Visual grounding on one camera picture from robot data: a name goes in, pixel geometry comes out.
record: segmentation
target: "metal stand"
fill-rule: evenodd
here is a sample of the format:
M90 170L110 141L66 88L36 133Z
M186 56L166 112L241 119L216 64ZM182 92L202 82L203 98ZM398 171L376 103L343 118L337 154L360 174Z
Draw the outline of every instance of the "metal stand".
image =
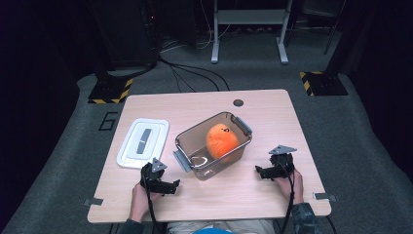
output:
M282 24L282 32L277 37L282 64L288 64L285 52L284 37L291 11L292 0L288 0L285 9L275 10L221 10L218 11L218 1L213 1L213 48L212 63L218 63L219 54L219 30L218 24Z

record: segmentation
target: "wooden tabletop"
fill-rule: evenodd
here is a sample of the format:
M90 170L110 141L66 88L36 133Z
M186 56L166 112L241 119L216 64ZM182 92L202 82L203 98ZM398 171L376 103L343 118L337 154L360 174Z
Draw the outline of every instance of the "wooden tabletop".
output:
M235 106L235 99L241 99L244 105ZM176 151L174 140L222 111L242 118L252 129L252 141L240 161L201 181L179 167L172 155ZM154 212L159 221L284 217L287 201L280 189L269 179L261 179L255 170L255 165L272 166L269 151L278 145L297 148L292 152L294 165L304 179L304 200L311 204L315 214L331 212L328 201L313 198L314 192L322 193L324 188L287 91L233 91L128 97L94 194L103 202L100 206L91 205L89 222L124 222L128 218L131 190L140 180L140 170L121 168L116 157L137 118L169 122L160 159L168 166L162 181L181 181L175 194L155 202Z

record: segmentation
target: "clear plastic container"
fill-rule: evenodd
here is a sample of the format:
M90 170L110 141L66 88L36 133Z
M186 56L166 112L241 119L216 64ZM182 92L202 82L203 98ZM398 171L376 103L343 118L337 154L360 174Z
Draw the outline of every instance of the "clear plastic container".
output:
M217 124L228 126L240 145L220 158L213 159L207 151L206 137L207 132ZM252 130L241 118L230 112L221 112L179 134L175 139L178 150L173 155L185 172L193 171L198 179L206 180L240 160L251 140Z

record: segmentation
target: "human arm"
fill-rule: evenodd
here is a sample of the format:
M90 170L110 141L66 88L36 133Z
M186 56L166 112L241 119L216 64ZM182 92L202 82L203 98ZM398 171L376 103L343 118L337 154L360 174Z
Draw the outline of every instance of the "human arm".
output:
M150 193L152 201L161 197L160 193ZM142 219L149 211L148 197L145 189L138 183L134 186L131 197L131 210L120 234L141 234L143 233Z
M292 202L292 222L294 231L297 234L316 233L320 234L319 222L309 203L304 202L303 177L294 170L291 179L294 179L294 200ZM279 185L282 195L289 199L291 193L291 184L288 178L277 177L274 181Z

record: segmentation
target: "yellow and black warning tape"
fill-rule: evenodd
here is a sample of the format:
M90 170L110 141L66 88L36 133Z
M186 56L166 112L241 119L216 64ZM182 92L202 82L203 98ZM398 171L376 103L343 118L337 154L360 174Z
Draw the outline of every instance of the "yellow and black warning tape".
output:
M124 90L122 91L122 94L119 96L119 98L114 98L114 99L89 99L88 103L95 103L95 104L110 104L110 103L121 103L123 102L127 96L128 93L131 89L131 83L132 83L132 79L130 79L126 85Z
M301 77L301 80L303 81L304 89L306 90L307 95L308 96L314 96L315 94L313 93L313 90L310 86L310 82L309 82L308 77L307 77L308 74L322 74L322 72L320 72L320 71L312 71L312 72L303 72L302 71L302 72L300 72L300 77Z

